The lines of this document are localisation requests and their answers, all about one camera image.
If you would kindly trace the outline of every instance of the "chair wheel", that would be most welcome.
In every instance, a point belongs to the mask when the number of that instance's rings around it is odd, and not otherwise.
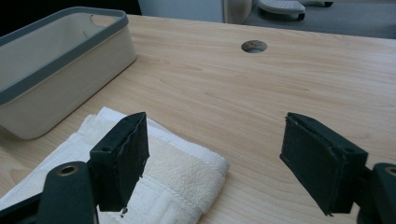
[[[305,18],[305,13],[298,14],[297,21],[303,21],[303,20],[304,20],[304,18]]]
[[[324,2],[325,7],[330,7],[332,6],[333,2]]]

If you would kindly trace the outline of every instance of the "black bracket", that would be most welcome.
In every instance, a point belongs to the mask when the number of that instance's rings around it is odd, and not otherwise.
[[[315,119],[289,113],[280,159],[325,215],[360,208],[358,223],[396,223],[396,165],[365,167],[368,153]]]
[[[91,150],[88,162],[49,171],[42,193],[0,211],[0,223],[99,223],[100,211],[126,212],[149,158],[146,113],[125,117]]]

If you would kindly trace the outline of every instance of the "storage bin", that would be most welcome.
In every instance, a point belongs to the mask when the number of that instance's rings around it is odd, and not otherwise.
[[[71,7],[0,38],[0,125],[48,132],[136,58],[123,11]]]

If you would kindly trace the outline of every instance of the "wood grain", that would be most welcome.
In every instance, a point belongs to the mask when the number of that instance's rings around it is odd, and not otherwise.
[[[231,163],[200,223],[356,223],[325,217],[279,159],[285,116],[311,116],[396,163],[396,41],[129,16],[137,60],[46,135],[0,132],[0,196],[103,106],[148,117]],[[268,45],[241,50],[248,40]]]

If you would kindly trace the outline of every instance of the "white towel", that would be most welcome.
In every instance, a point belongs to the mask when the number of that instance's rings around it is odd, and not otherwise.
[[[87,161],[90,150],[125,115],[104,107],[56,148],[32,173],[0,199],[0,210],[42,191],[52,168]],[[150,157],[128,204],[128,213],[99,213],[101,223],[196,223],[217,198],[229,163],[148,119]]]

